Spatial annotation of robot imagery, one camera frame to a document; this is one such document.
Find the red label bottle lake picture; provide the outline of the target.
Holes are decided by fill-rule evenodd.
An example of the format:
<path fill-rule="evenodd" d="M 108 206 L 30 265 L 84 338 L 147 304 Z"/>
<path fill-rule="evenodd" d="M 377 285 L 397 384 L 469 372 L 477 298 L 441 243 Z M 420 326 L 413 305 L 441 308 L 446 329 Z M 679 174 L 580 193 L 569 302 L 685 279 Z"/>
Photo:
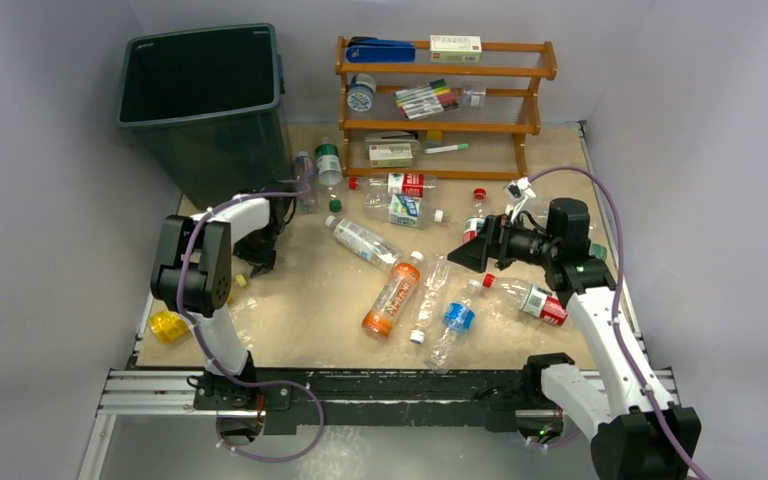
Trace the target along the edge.
<path fill-rule="evenodd" d="M 464 221 L 462 240 L 467 243 L 473 240 L 481 230 L 486 218 L 486 197 L 484 188 L 476 188 L 472 193 L 472 207 Z"/>

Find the clear unlabelled crushed bottle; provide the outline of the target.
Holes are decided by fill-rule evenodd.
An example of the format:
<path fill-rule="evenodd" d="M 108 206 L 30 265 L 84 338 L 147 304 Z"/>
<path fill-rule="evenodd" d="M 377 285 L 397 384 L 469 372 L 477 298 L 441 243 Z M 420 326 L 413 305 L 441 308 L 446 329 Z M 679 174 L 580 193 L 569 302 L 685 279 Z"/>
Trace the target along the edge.
<path fill-rule="evenodd" d="M 411 343 L 423 345 L 433 321 L 441 315 L 451 269 L 452 266 L 445 255 L 437 255 L 432 260 L 420 288 L 418 303 L 410 317 L 412 328 L 409 341 Z"/>

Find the blue label water bottle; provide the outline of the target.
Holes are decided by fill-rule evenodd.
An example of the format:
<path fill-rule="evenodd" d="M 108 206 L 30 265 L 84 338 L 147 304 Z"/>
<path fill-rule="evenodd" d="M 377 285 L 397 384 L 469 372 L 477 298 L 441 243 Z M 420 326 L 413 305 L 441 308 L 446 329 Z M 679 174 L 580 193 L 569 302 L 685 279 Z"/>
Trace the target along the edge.
<path fill-rule="evenodd" d="M 475 301 L 479 298 L 483 285 L 478 280 L 468 280 L 466 285 L 455 295 L 442 317 L 443 331 L 430 350 L 426 365 L 435 372 L 449 370 L 455 352 L 463 337 L 469 332 L 475 319 Z"/>

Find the orange tea bottle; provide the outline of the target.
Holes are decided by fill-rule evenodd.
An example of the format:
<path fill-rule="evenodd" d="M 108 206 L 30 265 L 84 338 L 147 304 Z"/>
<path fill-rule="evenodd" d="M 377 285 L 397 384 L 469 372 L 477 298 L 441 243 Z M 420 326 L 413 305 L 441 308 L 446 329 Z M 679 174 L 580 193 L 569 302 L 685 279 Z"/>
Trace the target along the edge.
<path fill-rule="evenodd" d="M 382 340 L 390 336 L 401 312 L 419 285 L 423 261 L 424 255 L 413 251 L 407 260 L 394 266 L 387 283 L 361 323 L 365 333 Z"/>

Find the white label clear bottle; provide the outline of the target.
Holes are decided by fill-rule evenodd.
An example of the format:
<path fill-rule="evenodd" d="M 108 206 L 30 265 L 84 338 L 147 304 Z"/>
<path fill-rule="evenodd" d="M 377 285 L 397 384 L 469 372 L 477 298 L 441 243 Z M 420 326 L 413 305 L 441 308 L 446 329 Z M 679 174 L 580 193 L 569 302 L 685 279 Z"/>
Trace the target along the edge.
<path fill-rule="evenodd" d="M 351 220 L 329 215 L 325 226 L 338 244 L 385 272 L 390 272 L 403 259 L 398 247 Z"/>

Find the yellow plastic bottle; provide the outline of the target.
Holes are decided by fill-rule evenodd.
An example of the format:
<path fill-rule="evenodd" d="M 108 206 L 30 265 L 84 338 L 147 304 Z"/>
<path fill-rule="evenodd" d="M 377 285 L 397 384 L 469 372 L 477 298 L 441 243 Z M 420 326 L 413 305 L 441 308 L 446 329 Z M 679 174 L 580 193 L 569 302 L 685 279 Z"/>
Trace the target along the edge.
<path fill-rule="evenodd" d="M 226 299 L 224 310 L 231 311 L 235 303 L 235 292 L 245 289 L 248 280 L 242 274 L 236 274 L 233 277 L 232 292 Z M 148 327 L 155 338 L 161 344 L 171 344 L 190 333 L 191 324 L 183 319 L 178 313 L 163 310 L 151 315 L 148 319 Z"/>

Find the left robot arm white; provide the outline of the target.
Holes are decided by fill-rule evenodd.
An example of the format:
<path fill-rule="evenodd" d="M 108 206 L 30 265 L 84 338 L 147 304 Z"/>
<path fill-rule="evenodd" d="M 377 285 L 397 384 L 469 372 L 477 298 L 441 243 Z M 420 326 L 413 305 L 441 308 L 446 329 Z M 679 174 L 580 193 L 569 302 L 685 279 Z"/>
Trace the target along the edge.
<path fill-rule="evenodd" d="M 227 306 L 234 246 L 282 231 L 293 197 L 276 191 L 237 194 L 194 216 L 169 215 L 161 224 L 151 294 L 183 318 L 202 352 L 204 376 L 222 378 L 219 395 L 235 409 L 252 405 L 264 387 L 304 388 L 288 380 L 257 379 Z"/>

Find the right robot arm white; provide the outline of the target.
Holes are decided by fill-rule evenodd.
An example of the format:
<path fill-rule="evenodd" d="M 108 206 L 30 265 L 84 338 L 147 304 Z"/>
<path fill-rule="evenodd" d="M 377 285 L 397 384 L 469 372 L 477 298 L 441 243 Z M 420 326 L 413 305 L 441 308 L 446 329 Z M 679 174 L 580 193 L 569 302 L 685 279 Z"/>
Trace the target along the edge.
<path fill-rule="evenodd" d="M 618 307 L 620 286 L 591 255 L 590 214 L 577 199 L 557 198 L 547 224 L 528 228 L 513 217 L 488 216 L 449 261 L 482 273 L 493 260 L 543 268 L 545 280 L 578 326 L 595 362 L 601 389 L 565 354 L 528 358 L 521 392 L 536 407 L 559 406 L 588 439 L 601 479 L 685 479 L 701 434 L 691 407 L 682 407 L 649 366 Z"/>

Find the dark green plastic bin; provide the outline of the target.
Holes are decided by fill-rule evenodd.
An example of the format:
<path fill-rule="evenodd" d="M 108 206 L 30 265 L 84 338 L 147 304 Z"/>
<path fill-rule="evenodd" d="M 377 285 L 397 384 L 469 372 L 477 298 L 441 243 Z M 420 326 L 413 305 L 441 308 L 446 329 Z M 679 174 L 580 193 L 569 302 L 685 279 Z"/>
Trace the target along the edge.
<path fill-rule="evenodd" d="M 284 92 L 269 23 L 137 37 L 126 47 L 116 123 L 205 208 L 294 178 Z"/>

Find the red label bottle lower right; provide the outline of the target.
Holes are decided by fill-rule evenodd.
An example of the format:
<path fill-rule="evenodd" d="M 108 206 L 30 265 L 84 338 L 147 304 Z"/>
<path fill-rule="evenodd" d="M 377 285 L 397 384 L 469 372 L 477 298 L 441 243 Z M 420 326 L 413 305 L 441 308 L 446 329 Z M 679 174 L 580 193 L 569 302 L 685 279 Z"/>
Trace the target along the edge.
<path fill-rule="evenodd" d="M 525 280 L 486 274 L 483 286 L 503 295 L 521 313 L 552 326 L 562 326 L 568 318 L 567 310 L 550 291 Z"/>

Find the green blue label bottle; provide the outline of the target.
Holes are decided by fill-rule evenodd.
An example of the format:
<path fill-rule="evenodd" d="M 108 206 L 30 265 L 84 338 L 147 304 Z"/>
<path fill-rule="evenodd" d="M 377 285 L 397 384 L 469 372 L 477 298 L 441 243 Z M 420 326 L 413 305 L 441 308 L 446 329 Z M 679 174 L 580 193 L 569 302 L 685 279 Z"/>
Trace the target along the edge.
<path fill-rule="evenodd" d="M 413 229 L 426 229 L 449 220 L 444 210 L 429 201 L 400 193 L 367 194 L 363 212 L 368 219 Z"/>

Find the small clear bottle purple label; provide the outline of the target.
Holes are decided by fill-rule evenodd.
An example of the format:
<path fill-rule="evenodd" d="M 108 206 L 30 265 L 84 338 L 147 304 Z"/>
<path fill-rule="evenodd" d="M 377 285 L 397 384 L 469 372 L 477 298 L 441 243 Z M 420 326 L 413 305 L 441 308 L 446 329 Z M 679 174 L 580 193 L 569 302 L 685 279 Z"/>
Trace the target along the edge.
<path fill-rule="evenodd" d="M 306 151 L 298 151 L 295 157 L 295 170 L 298 187 L 302 195 L 297 200 L 297 210 L 302 215 L 315 214 L 318 211 L 317 172 L 312 158 Z"/>

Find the green bottle far right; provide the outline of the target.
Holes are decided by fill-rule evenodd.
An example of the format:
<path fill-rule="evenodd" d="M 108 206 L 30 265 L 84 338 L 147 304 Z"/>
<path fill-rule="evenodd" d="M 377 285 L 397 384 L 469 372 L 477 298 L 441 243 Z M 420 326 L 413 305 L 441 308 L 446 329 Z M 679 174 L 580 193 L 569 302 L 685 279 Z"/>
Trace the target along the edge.
<path fill-rule="evenodd" d="M 589 248 L 589 255 L 605 261 L 608 256 L 608 249 L 604 245 L 592 242 Z"/>

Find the green capped white marker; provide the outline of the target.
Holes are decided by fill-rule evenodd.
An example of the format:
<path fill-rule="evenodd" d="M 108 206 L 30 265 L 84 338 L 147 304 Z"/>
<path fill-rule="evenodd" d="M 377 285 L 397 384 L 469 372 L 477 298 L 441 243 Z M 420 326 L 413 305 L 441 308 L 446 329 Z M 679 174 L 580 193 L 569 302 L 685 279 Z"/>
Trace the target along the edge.
<path fill-rule="evenodd" d="M 441 153 L 447 153 L 447 152 L 466 150 L 468 148 L 469 148 L 469 144 L 468 143 L 452 144 L 452 145 L 445 145 L 445 146 L 427 148 L 427 149 L 424 150 L 424 154 L 425 155 L 434 155 L 434 154 L 441 154 Z"/>

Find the red label bottle near shelf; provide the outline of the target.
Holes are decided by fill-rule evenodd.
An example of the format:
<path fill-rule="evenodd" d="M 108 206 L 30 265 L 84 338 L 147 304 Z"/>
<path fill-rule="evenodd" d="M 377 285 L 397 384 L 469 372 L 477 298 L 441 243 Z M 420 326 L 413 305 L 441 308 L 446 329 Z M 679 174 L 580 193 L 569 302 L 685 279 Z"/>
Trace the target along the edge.
<path fill-rule="evenodd" d="M 429 174 L 384 173 L 370 176 L 351 176 L 350 190 L 365 194 L 404 194 L 417 198 L 428 198 L 436 190 L 438 178 Z"/>

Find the green label bottle green cap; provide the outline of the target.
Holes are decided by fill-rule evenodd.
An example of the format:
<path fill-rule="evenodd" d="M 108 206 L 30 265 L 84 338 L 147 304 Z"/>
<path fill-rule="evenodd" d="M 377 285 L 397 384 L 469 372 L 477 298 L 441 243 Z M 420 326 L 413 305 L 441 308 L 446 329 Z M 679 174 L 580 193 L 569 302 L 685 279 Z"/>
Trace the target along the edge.
<path fill-rule="evenodd" d="M 325 204 L 329 212 L 339 213 L 343 209 L 341 200 L 343 170 L 339 149 L 330 137 L 323 136 L 314 154 L 318 181 Z"/>

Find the white red box lower shelf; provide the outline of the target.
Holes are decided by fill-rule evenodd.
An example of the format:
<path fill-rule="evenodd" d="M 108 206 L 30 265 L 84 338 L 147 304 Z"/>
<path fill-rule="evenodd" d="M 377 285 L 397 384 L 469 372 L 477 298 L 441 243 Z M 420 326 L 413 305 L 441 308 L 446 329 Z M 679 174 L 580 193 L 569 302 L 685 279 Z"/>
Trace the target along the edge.
<path fill-rule="evenodd" d="M 410 143 L 373 144 L 368 158 L 372 168 L 409 168 L 414 154 Z"/>

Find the orange wooden shelf rack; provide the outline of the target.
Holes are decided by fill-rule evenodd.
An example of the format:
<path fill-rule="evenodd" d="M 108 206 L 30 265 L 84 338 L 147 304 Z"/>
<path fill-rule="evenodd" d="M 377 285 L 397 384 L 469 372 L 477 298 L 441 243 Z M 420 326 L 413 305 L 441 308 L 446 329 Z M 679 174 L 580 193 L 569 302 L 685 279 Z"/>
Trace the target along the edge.
<path fill-rule="evenodd" d="M 487 42 L 479 63 L 432 63 L 429 41 L 416 40 L 413 63 L 350 63 L 345 58 L 348 39 L 337 42 L 335 72 L 340 78 L 340 99 L 346 101 L 355 74 L 372 76 L 377 83 L 372 109 L 352 111 L 342 104 L 338 127 L 343 133 L 343 170 L 347 176 L 375 173 L 370 166 L 364 138 L 370 133 L 415 131 L 426 135 L 439 131 L 446 141 L 468 143 L 460 152 L 434 155 L 419 153 L 411 171 L 449 180 L 508 181 L 527 174 L 526 140 L 540 133 L 538 91 L 542 82 L 555 79 L 558 62 L 551 42 Z M 455 92 L 459 108 L 419 120 L 403 117 L 393 93 L 443 79 Z M 464 84 L 487 87 L 482 108 L 462 104 Z"/>

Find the small clear jar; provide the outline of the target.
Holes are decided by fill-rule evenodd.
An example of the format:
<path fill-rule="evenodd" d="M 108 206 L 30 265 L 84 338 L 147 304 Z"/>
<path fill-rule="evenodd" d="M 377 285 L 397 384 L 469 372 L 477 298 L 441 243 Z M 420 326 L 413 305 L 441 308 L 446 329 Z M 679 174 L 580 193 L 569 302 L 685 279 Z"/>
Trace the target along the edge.
<path fill-rule="evenodd" d="M 464 84 L 461 90 L 462 104 L 470 108 L 482 108 L 486 102 L 487 87 L 483 83 Z"/>

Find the pack of coloured markers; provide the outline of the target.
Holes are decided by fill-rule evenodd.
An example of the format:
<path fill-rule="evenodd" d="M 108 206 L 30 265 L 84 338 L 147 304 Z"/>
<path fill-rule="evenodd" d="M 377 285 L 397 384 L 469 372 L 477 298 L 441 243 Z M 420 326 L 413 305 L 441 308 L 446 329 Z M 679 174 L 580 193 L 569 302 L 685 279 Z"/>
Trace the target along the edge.
<path fill-rule="evenodd" d="M 407 120 L 419 120 L 459 108 L 455 92 L 443 79 L 396 91 L 393 99 Z"/>

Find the round tape roll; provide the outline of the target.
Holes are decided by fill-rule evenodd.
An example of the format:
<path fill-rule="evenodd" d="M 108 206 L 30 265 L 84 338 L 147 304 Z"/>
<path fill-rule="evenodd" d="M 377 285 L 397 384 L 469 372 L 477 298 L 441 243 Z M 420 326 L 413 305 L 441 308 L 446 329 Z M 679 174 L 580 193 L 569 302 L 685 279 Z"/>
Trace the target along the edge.
<path fill-rule="evenodd" d="M 346 104 L 354 112 L 369 112 L 375 103 L 377 83 L 368 74 L 355 74 L 348 85 Z"/>

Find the white green small box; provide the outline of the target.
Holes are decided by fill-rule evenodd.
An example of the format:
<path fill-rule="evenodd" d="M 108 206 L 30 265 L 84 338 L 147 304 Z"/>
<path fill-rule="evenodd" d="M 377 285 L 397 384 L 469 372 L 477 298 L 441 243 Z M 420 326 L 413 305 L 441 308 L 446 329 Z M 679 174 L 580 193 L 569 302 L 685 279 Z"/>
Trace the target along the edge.
<path fill-rule="evenodd" d="M 431 35 L 429 54 L 432 63 L 477 63 L 482 57 L 479 36 Z"/>

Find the blue stapler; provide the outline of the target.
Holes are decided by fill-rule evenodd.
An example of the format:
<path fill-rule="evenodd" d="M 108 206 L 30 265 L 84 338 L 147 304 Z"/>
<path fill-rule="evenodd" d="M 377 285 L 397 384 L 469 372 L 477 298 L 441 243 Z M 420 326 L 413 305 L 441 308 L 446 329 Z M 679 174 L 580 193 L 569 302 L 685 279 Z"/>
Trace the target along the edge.
<path fill-rule="evenodd" d="M 413 63 L 416 47 L 405 41 L 355 36 L 349 39 L 345 58 L 350 63 Z"/>

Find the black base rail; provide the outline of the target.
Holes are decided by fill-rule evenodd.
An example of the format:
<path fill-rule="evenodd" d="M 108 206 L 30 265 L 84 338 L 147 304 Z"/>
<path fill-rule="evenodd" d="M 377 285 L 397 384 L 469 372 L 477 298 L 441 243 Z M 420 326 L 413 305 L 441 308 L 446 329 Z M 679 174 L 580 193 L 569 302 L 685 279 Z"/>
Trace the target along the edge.
<path fill-rule="evenodd" d="M 298 427 L 482 427 L 490 432 L 537 430 L 557 407 L 539 393 L 538 374 L 566 354 L 530 357 L 520 369 L 337 369 L 255 367 L 259 381 L 288 380 L 298 388 L 264 387 L 248 396 L 203 369 L 112 371 L 99 410 L 119 415 L 201 415 L 262 420 L 269 435 Z"/>

